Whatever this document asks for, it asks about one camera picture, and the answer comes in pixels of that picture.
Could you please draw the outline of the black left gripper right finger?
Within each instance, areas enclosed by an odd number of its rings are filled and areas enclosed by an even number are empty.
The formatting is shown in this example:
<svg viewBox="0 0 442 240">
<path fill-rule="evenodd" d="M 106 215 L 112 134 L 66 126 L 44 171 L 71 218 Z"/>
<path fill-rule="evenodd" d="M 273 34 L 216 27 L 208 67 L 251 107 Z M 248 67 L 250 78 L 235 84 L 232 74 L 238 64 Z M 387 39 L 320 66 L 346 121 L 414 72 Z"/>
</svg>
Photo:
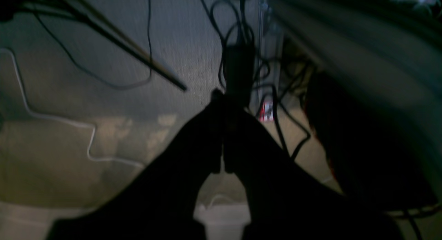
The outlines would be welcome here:
<svg viewBox="0 0 442 240">
<path fill-rule="evenodd" d="M 253 116 L 226 98 L 224 159 L 245 187 L 243 240 L 402 240 L 385 214 L 322 185 Z"/>
</svg>

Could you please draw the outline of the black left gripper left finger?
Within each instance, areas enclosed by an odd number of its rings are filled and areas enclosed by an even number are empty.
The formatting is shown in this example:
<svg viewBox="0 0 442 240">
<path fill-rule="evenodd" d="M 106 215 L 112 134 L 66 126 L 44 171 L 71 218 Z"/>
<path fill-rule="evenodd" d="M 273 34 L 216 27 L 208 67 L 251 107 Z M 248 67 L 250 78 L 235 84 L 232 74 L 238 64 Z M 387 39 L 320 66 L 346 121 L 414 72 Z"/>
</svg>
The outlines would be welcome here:
<svg viewBox="0 0 442 240">
<path fill-rule="evenodd" d="M 199 190 L 220 171 L 223 93 L 187 122 L 162 154 L 95 211 L 54 222 L 48 240 L 205 240 L 194 219 Z"/>
</svg>

